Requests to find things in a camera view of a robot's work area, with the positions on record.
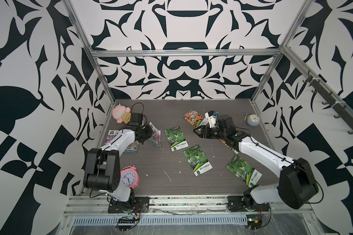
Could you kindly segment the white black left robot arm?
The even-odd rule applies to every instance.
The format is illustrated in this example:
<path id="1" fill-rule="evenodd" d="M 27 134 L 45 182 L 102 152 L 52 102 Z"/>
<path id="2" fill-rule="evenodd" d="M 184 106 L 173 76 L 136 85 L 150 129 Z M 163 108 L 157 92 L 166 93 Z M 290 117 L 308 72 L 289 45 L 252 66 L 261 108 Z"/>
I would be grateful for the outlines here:
<path id="1" fill-rule="evenodd" d="M 120 156 L 135 141 L 143 144 L 152 134 L 147 117 L 141 113 L 131 114 L 128 124 L 106 145 L 88 151 L 83 186 L 91 191 L 107 194 L 116 201 L 128 202 L 131 188 L 121 182 Z"/>

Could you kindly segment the pink flower seed packet white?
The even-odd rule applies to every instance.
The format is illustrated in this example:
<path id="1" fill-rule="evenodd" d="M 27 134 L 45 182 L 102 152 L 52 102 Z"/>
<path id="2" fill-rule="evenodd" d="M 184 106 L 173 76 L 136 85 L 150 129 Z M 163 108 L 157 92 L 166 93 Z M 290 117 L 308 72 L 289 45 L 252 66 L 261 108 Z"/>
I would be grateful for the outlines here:
<path id="1" fill-rule="evenodd" d="M 156 145 L 159 149 L 161 149 L 161 131 L 158 130 L 152 122 L 150 122 L 150 127 L 152 129 L 152 136 L 150 137 L 150 141 Z"/>

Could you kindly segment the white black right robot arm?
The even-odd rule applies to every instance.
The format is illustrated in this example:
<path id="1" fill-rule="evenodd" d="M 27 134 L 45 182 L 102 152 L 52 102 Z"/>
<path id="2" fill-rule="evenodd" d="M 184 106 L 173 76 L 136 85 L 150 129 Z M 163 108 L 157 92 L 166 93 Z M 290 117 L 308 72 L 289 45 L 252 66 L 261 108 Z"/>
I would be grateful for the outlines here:
<path id="1" fill-rule="evenodd" d="M 287 157 L 261 144 L 249 129 L 236 127 L 228 115 L 208 112 L 206 117 L 208 123 L 193 130 L 197 136 L 225 141 L 229 147 L 267 167 L 279 179 L 277 184 L 250 187 L 243 194 L 240 208 L 254 211 L 261 204 L 284 203 L 299 209 L 322 191 L 305 159 Z"/>

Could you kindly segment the mixed colour flower seed packet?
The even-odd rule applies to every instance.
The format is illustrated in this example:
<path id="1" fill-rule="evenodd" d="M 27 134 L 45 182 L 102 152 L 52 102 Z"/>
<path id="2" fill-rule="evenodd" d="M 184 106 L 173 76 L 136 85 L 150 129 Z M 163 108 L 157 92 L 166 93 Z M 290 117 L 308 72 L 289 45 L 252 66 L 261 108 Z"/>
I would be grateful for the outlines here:
<path id="1" fill-rule="evenodd" d="M 208 124 L 207 118 L 199 114 L 195 110 L 190 110 L 185 115 L 183 115 L 183 118 L 186 121 L 188 121 L 191 125 L 193 125 L 195 128 Z"/>

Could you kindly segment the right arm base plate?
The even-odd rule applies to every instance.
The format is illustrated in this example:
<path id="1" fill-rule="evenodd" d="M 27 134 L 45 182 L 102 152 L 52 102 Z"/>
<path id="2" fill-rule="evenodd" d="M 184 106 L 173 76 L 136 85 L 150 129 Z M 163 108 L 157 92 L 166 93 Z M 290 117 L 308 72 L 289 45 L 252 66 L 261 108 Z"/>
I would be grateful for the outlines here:
<path id="1" fill-rule="evenodd" d="M 231 212 L 265 212 L 269 211 L 269 204 L 258 204 L 248 195 L 228 196 L 227 209 Z"/>

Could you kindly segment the pink flower seed packet teal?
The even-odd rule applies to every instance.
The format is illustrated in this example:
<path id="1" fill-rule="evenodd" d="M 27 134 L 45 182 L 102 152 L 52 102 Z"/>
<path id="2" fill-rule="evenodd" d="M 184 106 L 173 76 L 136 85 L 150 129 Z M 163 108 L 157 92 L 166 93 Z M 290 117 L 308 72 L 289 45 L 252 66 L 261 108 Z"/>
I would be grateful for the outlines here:
<path id="1" fill-rule="evenodd" d="M 113 142 L 117 138 L 117 136 L 120 135 L 122 131 L 119 130 L 109 130 L 108 135 L 106 137 L 106 142 L 105 145 L 108 145 Z M 124 150 L 125 153 L 129 154 L 136 154 L 138 152 L 138 147 L 139 147 L 139 142 L 134 141 L 130 145 L 127 146 L 127 148 Z"/>

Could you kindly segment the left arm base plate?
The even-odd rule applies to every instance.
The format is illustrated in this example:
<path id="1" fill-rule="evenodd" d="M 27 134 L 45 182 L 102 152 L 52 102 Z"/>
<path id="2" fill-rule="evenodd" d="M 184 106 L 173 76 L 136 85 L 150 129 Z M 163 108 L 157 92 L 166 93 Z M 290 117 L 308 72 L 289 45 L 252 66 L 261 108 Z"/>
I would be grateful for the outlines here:
<path id="1" fill-rule="evenodd" d="M 131 197 L 127 202 L 120 202 L 109 197 L 108 213 L 146 212 L 149 209 L 149 197 Z"/>

